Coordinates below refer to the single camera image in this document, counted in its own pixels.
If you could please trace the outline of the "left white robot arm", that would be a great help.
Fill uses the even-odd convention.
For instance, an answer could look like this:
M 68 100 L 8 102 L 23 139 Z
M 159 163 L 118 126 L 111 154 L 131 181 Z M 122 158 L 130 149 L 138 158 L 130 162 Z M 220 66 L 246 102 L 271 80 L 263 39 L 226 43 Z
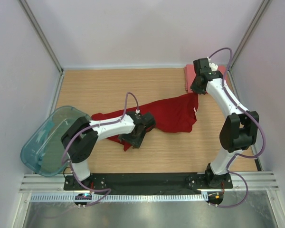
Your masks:
M 62 162 L 65 163 L 65 158 L 69 158 L 76 176 L 75 185 L 86 190 L 91 184 L 87 159 L 98 141 L 117 136 L 121 142 L 140 148 L 146 133 L 155 125 L 156 121 L 151 113 L 127 112 L 115 118 L 98 121 L 80 117 L 61 137 L 65 149 Z

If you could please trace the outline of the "dark red t shirt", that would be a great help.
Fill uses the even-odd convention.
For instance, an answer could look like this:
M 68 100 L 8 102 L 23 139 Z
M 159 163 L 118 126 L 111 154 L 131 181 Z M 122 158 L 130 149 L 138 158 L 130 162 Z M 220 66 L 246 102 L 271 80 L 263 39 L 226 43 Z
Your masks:
M 141 114 L 150 112 L 156 122 L 155 128 L 162 132 L 190 133 L 197 121 L 198 107 L 198 95 L 187 93 L 141 105 L 140 112 Z

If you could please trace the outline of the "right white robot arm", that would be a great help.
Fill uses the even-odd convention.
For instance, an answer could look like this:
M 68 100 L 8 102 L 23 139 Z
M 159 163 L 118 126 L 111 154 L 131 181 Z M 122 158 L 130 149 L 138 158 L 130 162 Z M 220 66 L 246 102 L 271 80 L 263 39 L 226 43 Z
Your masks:
M 204 177 L 208 187 L 219 188 L 228 179 L 228 171 L 235 158 L 255 144 L 259 115 L 256 111 L 250 112 L 238 101 L 218 66 L 209 58 L 195 60 L 193 67 L 196 76 L 190 86 L 191 91 L 211 95 L 225 117 L 219 134 L 220 151 L 207 165 Z

